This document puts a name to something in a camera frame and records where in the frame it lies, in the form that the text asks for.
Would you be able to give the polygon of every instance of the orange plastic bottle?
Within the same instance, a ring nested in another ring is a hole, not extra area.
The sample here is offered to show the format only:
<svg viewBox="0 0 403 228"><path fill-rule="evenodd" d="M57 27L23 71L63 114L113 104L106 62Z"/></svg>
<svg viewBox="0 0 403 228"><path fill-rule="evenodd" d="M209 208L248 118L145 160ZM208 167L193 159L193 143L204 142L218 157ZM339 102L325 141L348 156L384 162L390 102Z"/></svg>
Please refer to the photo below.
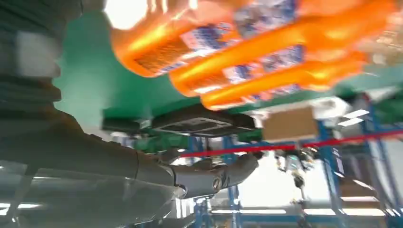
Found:
<svg viewBox="0 0 403 228"><path fill-rule="evenodd" d="M308 61L293 68L201 95L201 102L208 109L220 110L240 105L242 100L245 104L260 93L273 92L290 85L305 90L323 91L348 76L360 73L364 64L365 55L358 52L328 62Z"/></svg>
<svg viewBox="0 0 403 228"><path fill-rule="evenodd" d="M112 30L118 60L144 77L225 49L283 26L295 15L333 14L362 0L149 0L148 13L130 30Z"/></svg>
<svg viewBox="0 0 403 228"><path fill-rule="evenodd" d="M303 17L173 70L170 79L180 93L195 96L199 94L195 85L205 85L212 81L211 76L223 77L223 69L249 64L295 45L310 54L307 60L340 57L361 39L385 30L388 17L396 11L394 0L371 0L333 16Z"/></svg>

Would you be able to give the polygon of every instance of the industrial robot arm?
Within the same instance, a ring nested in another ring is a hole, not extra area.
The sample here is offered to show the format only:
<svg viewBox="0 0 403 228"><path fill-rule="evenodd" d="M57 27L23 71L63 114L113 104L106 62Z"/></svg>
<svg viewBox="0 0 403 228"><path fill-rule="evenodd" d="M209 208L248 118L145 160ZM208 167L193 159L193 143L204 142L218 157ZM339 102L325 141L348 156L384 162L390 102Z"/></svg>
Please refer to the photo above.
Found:
<svg viewBox="0 0 403 228"><path fill-rule="evenodd" d="M52 79L60 75L56 59L66 25L104 4L0 0L1 227L115 228L151 221L170 212L173 198L214 194L257 167L251 155L211 169L161 164L85 134L54 108L61 95Z"/></svg>

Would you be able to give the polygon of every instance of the ceiling light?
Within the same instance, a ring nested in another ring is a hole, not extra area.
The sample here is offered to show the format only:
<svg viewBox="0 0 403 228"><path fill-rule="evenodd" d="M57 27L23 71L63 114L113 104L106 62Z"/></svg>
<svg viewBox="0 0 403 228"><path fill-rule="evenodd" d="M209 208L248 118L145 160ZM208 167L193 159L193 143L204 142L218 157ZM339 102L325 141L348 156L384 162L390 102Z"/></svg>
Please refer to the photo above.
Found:
<svg viewBox="0 0 403 228"><path fill-rule="evenodd" d="M343 174L341 174L341 173L339 173L339 172L334 172L337 176L339 176L339 177L341 177L341 178L344 178L344 175Z"/></svg>
<svg viewBox="0 0 403 228"><path fill-rule="evenodd" d="M378 199L373 196L350 196L341 197L343 201L346 202L377 202Z"/></svg>
<svg viewBox="0 0 403 228"><path fill-rule="evenodd" d="M376 208L344 208L343 211L350 216L384 216L384 212Z"/></svg>
<svg viewBox="0 0 403 228"><path fill-rule="evenodd" d="M392 209L392 211L393 211L396 215L400 216L400 213L397 212L395 209Z"/></svg>
<svg viewBox="0 0 403 228"><path fill-rule="evenodd" d="M0 208L4 208L0 210L0 215L5 216L7 215L7 212L9 211L9 207L11 204L9 203L0 203ZM31 208L37 208L41 206L40 204L29 204L29 203L22 203L18 205L18 209L31 209Z"/></svg>
<svg viewBox="0 0 403 228"><path fill-rule="evenodd" d="M240 210L242 214L286 214L286 210L267 209L267 210Z"/></svg>
<svg viewBox="0 0 403 228"><path fill-rule="evenodd" d="M147 0L108 0L104 9L112 27L122 30L131 29L147 11Z"/></svg>
<svg viewBox="0 0 403 228"><path fill-rule="evenodd" d="M362 115L366 115L368 113L369 113L369 111L364 110L364 109L360 109L360 110L345 114L345 115L343 115L343 117L353 119L353 118L356 118L356 117L359 117L359 116L362 116Z"/></svg>
<svg viewBox="0 0 403 228"><path fill-rule="evenodd" d="M246 210L242 209L236 210L212 210L213 214L231 214L231 213L242 213L242 214L286 214L287 212L282 209L265 209L265 210Z"/></svg>
<svg viewBox="0 0 403 228"><path fill-rule="evenodd" d="M360 118L354 118L354 119L351 119L351 120L346 120L346 121L340 122L337 125L347 127L347 126L354 125L354 124L357 124L357 123L362 122L362 121L364 121L364 120L360 119Z"/></svg>
<svg viewBox="0 0 403 228"><path fill-rule="evenodd" d="M1 210L0 210L0 215L5 216L5 215L7 215L7 212L8 212L8 211L9 211L8 208L6 208L6 209L1 209Z"/></svg>
<svg viewBox="0 0 403 228"><path fill-rule="evenodd" d="M367 188L367 189L374 190L373 187L371 187L371 186L365 184L364 182L361 182L361 181L359 181L359 180L353 180L353 181L354 181L356 184L358 184L359 186L362 186L362 187Z"/></svg>
<svg viewBox="0 0 403 228"><path fill-rule="evenodd" d="M189 7L192 10L197 10L197 0L189 0Z"/></svg>
<svg viewBox="0 0 403 228"><path fill-rule="evenodd" d="M236 210L212 210L213 214L231 214L231 213L238 213Z"/></svg>
<svg viewBox="0 0 403 228"><path fill-rule="evenodd" d="M53 177L34 177L34 179L53 179Z"/></svg>
<svg viewBox="0 0 403 228"><path fill-rule="evenodd" d="M390 210L390 209L386 209L386 211L391 215L391 216L395 216L395 214L393 213L393 211L392 210Z"/></svg>
<svg viewBox="0 0 403 228"><path fill-rule="evenodd" d="M0 208L9 208L10 204L9 203L0 203Z"/></svg>
<svg viewBox="0 0 403 228"><path fill-rule="evenodd" d="M322 209L304 209L307 215L336 215L336 213L330 208Z"/></svg>

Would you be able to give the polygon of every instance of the red rope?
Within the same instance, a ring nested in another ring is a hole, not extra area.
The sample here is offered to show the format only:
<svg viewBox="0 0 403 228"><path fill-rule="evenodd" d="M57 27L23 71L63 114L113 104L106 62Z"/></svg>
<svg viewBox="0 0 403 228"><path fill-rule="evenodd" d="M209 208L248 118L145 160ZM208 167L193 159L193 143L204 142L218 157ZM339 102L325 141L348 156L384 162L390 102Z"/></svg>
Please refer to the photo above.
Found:
<svg viewBox="0 0 403 228"><path fill-rule="evenodd" d="M343 143L360 143L364 140L373 140L376 138L384 138L390 136L396 136L403 134L403 130L398 131L389 131L389 132L381 132L376 134L366 134L366 135L359 135L353 137L347 137L344 139L330 139L325 141L319 142L311 142L303 144L302 147L322 147L322 146L333 146L333 145L340 145ZM244 147L244 148L233 148L233 149L225 149L225 150L217 150L217 151L202 151L202 152L193 152L193 153L184 153L181 157L203 157L203 156L217 156L223 155L228 153L236 153L236 152L256 152L256 151L271 151L271 150L293 150L295 149L295 145L274 145L274 146L251 146L251 147Z"/></svg>

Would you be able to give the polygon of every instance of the green ceiling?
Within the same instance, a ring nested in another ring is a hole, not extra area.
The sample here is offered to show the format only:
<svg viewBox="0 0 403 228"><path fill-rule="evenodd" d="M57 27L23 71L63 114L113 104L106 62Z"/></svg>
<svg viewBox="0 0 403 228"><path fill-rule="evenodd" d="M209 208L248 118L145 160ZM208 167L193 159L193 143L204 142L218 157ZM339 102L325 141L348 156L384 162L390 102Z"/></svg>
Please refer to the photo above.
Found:
<svg viewBox="0 0 403 228"><path fill-rule="evenodd" d="M124 69L111 50L108 23L101 13L87 14L70 23L60 65L62 76L55 84L61 89L63 100L56 106L87 126L98 126L103 114L150 118L199 102L198 98L187 98L176 92L166 76L143 78ZM349 95L403 82L400 68L368 71L380 76L361 75L343 81L326 93L305 91L232 111L329 95Z"/></svg>

